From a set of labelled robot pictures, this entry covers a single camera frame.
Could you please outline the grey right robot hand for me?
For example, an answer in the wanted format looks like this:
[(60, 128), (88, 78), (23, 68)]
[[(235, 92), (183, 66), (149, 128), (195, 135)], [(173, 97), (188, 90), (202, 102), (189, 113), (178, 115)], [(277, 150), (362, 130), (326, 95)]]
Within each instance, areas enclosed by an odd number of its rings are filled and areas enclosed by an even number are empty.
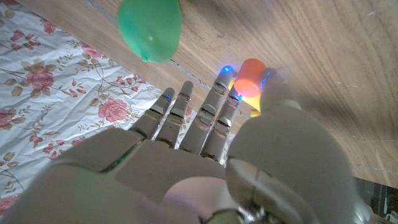
[(208, 94), (175, 148), (193, 85), (166, 89), (127, 130), (98, 133), (39, 173), (2, 223), (375, 223), (332, 135), (275, 70), (261, 113), (224, 151), (239, 93)]

